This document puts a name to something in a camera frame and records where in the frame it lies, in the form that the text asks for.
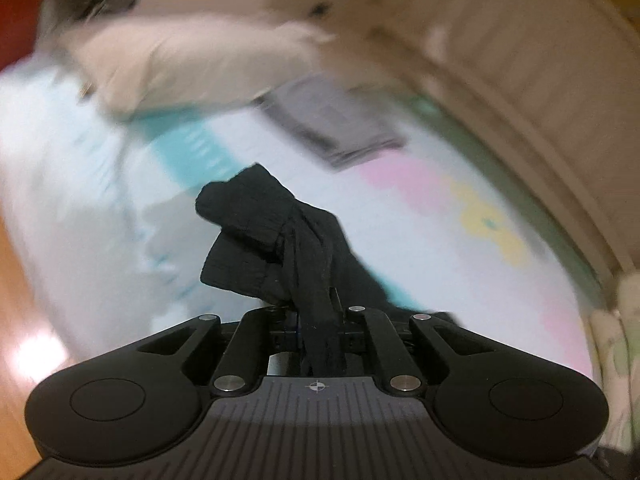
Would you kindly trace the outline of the grey folded garment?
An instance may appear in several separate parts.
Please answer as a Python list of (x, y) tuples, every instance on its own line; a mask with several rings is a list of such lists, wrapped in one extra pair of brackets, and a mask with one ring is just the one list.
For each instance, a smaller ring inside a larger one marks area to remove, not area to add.
[(374, 107), (321, 74), (281, 84), (257, 102), (283, 131), (336, 169), (406, 144)]

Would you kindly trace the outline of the floral bed blanket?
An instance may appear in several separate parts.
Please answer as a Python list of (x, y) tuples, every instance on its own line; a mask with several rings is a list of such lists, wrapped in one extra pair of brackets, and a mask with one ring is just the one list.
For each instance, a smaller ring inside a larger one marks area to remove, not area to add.
[(123, 122), (55, 58), (1, 75), (1, 207), (40, 307), (84, 360), (256, 300), (202, 284), (218, 228), (195, 211), (208, 182), (265, 167), (337, 218), (394, 304), (596, 376), (588, 316), (602, 289), (524, 185), (425, 96), (370, 92), (406, 139), (333, 169), (255, 105)]

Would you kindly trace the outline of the black pants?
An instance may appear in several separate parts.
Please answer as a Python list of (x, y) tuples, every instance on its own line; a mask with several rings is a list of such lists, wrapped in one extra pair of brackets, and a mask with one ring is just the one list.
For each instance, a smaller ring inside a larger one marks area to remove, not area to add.
[(263, 166), (207, 183), (195, 210), (220, 229), (202, 282), (296, 308), (306, 374), (345, 373), (338, 333), (347, 308), (370, 307), (399, 325), (408, 323), (410, 310), (390, 301), (350, 249), (334, 214), (298, 200)]

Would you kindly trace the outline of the beige wooden bed frame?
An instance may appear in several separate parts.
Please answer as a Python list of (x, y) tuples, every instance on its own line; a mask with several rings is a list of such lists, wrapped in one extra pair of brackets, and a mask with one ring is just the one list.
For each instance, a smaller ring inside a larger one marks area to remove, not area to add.
[(311, 20), (484, 141), (602, 276), (639, 265), (639, 38), (606, 0), (140, 0)]

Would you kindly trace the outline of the cream quilt at bedside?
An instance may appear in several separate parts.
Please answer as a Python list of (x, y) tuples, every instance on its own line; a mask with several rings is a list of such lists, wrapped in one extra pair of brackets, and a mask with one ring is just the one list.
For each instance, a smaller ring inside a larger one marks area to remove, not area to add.
[(108, 112), (244, 104), (319, 70), (332, 35), (229, 15), (124, 16), (77, 25), (58, 46)]

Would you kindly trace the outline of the cream floral pillow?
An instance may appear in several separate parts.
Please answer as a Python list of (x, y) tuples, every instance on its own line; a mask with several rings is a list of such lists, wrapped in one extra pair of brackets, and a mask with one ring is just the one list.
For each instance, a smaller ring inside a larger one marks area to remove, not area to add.
[(639, 447), (639, 271), (617, 281), (612, 307), (594, 310), (589, 325), (610, 411), (601, 442), (630, 453)]

